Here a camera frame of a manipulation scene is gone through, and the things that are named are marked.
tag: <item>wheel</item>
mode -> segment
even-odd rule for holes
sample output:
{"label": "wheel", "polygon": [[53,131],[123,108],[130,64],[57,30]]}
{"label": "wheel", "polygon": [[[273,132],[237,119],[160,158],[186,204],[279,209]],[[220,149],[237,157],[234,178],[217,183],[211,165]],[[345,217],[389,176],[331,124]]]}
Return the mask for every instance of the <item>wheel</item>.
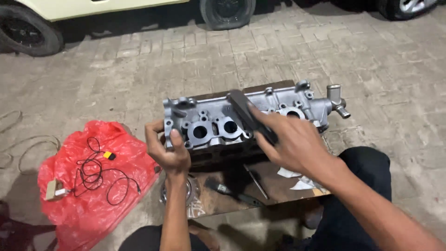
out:
{"label": "wheel", "polygon": [[256,0],[200,0],[204,21],[213,30],[235,29],[249,23]]}
{"label": "wheel", "polygon": [[63,48],[57,28],[30,9],[0,5],[0,42],[33,57],[56,54]]}
{"label": "wheel", "polygon": [[438,0],[378,0],[378,10],[389,20],[408,20],[437,6]]}

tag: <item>black pants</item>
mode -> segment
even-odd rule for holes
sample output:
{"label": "black pants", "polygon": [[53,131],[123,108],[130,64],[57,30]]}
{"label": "black pants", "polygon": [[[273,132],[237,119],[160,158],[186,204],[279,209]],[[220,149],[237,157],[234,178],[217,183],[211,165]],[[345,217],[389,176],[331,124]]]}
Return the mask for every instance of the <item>black pants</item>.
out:
{"label": "black pants", "polygon": [[[358,178],[389,201],[392,200],[390,160],[386,154],[370,147],[359,146],[345,150],[339,157]],[[307,250],[378,250],[372,238],[335,196],[323,198],[322,203],[323,217]],[[131,234],[122,243],[119,251],[158,251],[160,239],[161,226],[145,226]],[[209,251],[193,234],[190,234],[190,243],[193,251]]]}

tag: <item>white car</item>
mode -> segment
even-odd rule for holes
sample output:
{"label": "white car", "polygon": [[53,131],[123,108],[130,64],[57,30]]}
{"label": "white car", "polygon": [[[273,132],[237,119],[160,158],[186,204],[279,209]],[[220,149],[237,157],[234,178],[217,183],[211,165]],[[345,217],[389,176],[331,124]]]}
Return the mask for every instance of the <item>white car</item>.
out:
{"label": "white car", "polygon": [[[0,43],[34,57],[58,53],[64,46],[54,21],[99,13],[146,8],[189,0],[0,0]],[[256,0],[199,0],[210,29],[234,29],[249,23]],[[438,0],[375,0],[389,20],[407,20],[433,9]]]}

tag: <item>black cable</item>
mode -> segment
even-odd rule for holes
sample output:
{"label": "black cable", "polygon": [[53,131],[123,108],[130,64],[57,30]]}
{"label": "black cable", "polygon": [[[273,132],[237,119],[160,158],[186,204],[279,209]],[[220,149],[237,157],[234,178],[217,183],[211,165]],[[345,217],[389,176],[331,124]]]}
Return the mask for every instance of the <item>black cable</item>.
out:
{"label": "black cable", "polygon": [[[96,143],[98,144],[98,150],[93,149],[93,147],[91,146],[90,142],[92,141],[92,139],[94,139],[96,141]],[[110,171],[110,170],[119,171],[119,172],[121,172],[124,175],[124,177],[121,177],[121,178],[118,178],[117,180],[115,180],[111,184],[111,186],[108,188],[108,190],[107,190],[107,197],[106,198],[107,198],[107,202],[110,205],[118,205],[118,204],[120,204],[121,202],[124,201],[124,199],[126,198],[126,196],[128,194],[128,188],[130,187],[130,180],[133,180],[133,182],[135,182],[136,190],[138,191],[139,194],[141,194],[141,189],[139,187],[138,182],[136,180],[134,180],[133,178],[128,177],[125,174],[125,172],[123,172],[122,170],[119,170],[119,169],[116,169],[116,168],[102,169],[102,163],[98,159],[96,159],[96,157],[98,157],[98,155],[100,153],[105,153],[105,152],[101,151],[101,145],[99,144],[99,140],[98,139],[96,139],[95,137],[89,137],[87,139],[87,145],[93,151],[93,153],[90,154],[90,156],[88,156],[86,159],[80,159],[80,160],[76,161],[76,164],[81,165],[81,167],[76,170],[76,177],[74,178],[74,188],[72,189],[74,197],[79,197],[82,194],[84,194],[86,191],[94,191],[94,190],[98,189],[102,185],[102,183],[103,183],[102,173],[104,171]],[[84,169],[85,165],[87,163],[90,163],[90,162],[93,162],[94,164],[96,164],[99,167],[99,171],[98,172],[95,172],[95,173],[92,173],[92,174],[87,174],[85,172],[85,169]],[[76,188],[81,185],[81,184],[76,185],[77,184],[78,175],[79,175],[79,177],[80,177],[80,179],[82,181],[81,184],[86,189],[85,191],[81,192],[80,194],[76,194]],[[108,195],[110,193],[110,190],[113,188],[113,186],[120,180],[127,180],[127,188],[125,190],[125,194],[122,197],[122,200],[120,200],[119,202],[111,203],[110,200],[108,199]]]}

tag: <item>person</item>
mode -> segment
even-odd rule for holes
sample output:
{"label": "person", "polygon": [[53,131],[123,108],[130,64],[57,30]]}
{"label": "person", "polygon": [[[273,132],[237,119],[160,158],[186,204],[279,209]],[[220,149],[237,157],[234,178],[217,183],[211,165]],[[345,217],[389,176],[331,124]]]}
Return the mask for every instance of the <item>person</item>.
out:
{"label": "person", "polygon": [[[317,181],[333,194],[324,201],[322,220],[310,241],[292,250],[446,251],[444,243],[391,203],[387,155],[360,146],[334,156],[309,121],[276,113],[267,115],[252,106],[250,109],[279,139],[273,146],[254,132],[269,159]],[[200,238],[202,233],[189,233],[184,187],[191,160],[179,132],[171,131],[173,151],[166,151],[163,139],[158,139],[158,133],[164,131],[163,121],[146,124],[145,131],[148,153],[166,172],[169,196],[164,224],[138,229],[119,251],[210,250],[201,240],[205,238]]]}

